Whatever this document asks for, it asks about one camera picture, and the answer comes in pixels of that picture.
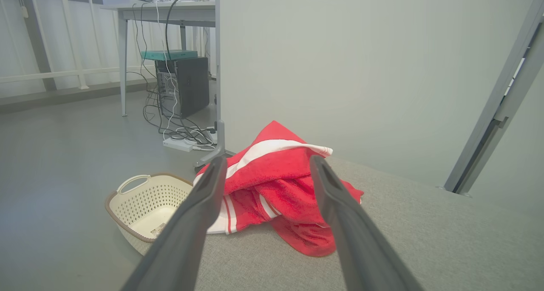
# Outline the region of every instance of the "basket bottom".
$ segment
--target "basket bottom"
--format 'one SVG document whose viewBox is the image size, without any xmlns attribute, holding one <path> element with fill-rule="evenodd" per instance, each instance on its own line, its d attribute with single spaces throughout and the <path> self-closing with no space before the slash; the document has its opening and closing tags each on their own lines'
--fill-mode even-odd
<svg viewBox="0 0 544 291">
<path fill-rule="evenodd" d="M 162 206 L 132 223 L 130 228 L 144 237 L 156 239 L 175 212 L 173 206 Z"/>
</svg>

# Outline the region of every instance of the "basket handle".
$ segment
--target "basket handle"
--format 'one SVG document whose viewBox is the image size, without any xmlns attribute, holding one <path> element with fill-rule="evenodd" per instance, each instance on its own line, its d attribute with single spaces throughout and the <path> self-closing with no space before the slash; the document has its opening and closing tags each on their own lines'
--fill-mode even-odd
<svg viewBox="0 0 544 291">
<path fill-rule="evenodd" d="M 128 185 L 128 183 L 130 183 L 131 181 L 135 181 L 135 180 L 137 180 L 137 179 L 140 179 L 140 178 L 147 178 L 147 181 L 144 181 L 144 183 L 139 184 L 138 186 L 136 186 L 136 187 L 134 187 L 134 188 L 132 188 L 132 189 L 130 189 L 130 190 L 127 190 L 127 191 L 125 191 L 125 192 L 121 192 L 121 190 L 123 190 L 123 188 L 124 188 L 126 185 Z M 122 183 L 122 184 L 119 186 L 119 188 L 117 188 L 117 194 L 126 194 L 126 193 L 129 193 L 129 192 L 131 192 L 132 190 L 134 190 L 134 189 L 136 189 L 136 188 L 138 188 L 138 187 L 140 187 L 140 186 L 142 186 L 142 185 L 145 185 L 150 179 L 151 179 L 151 175 L 136 175 L 136 176 L 133 176 L 133 177 L 127 179 L 124 183 Z"/>
</svg>

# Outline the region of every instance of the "baseboard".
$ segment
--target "baseboard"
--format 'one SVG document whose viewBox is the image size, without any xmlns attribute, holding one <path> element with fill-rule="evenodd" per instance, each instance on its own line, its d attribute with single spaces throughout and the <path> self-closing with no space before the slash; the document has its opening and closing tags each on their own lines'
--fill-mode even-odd
<svg viewBox="0 0 544 291">
<path fill-rule="evenodd" d="M 134 80 L 127 82 L 127 92 L 146 90 L 145 80 Z M 119 95 L 121 88 L 119 82 L 90 85 L 89 89 L 67 88 L 55 91 L 44 91 L 31 93 L 29 95 L 0 98 L 0 114 L 15 113 L 44 107 L 49 105 L 61 105 L 64 103 L 83 101 L 88 99 L 102 98 Z"/>
</svg>

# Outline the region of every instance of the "computer tower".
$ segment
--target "computer tower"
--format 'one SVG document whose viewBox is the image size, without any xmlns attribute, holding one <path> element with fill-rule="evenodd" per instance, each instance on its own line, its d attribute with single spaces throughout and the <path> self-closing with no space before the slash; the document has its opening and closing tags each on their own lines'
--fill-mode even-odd
<svg viewBox="0 0 544 291">
<path fill-rule="evenodd" d="M 155 69 L 159 106 L 165 117 L 170 118 L 174 113 L 174 117 L 187 118 L 209 105 L 210 83 L 206 57 L 166 62 L 156 60 Z"/>
</svg>

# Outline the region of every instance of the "gray couch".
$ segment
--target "gray couch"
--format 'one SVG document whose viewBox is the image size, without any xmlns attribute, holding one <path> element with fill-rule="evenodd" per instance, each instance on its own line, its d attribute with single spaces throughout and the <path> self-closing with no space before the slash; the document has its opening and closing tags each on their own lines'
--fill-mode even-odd
<svg viewBox="0 0 544 291">
<path fill-rule="evenodd" d="M 543 224 L 472 198 L 329 158 L 426 290 L 544 289 Z M 263 224 L 209 235 L 197 290 L 343 290 L 338 255 L 307 257 Z"/>
</svg>

